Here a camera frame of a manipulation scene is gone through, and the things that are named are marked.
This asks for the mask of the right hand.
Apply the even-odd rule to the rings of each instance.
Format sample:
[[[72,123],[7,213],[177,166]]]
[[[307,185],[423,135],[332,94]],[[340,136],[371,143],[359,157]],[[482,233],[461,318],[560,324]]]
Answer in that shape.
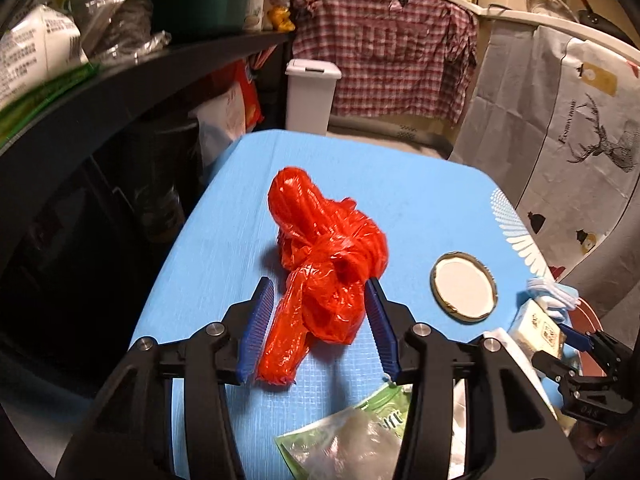
[[[570,430],[568,440],[582,466],[597,463],[608,448],[622,440],[632,428],[632,423],[627,422],[615,427],[600,427],[589,422],[578,420]]]

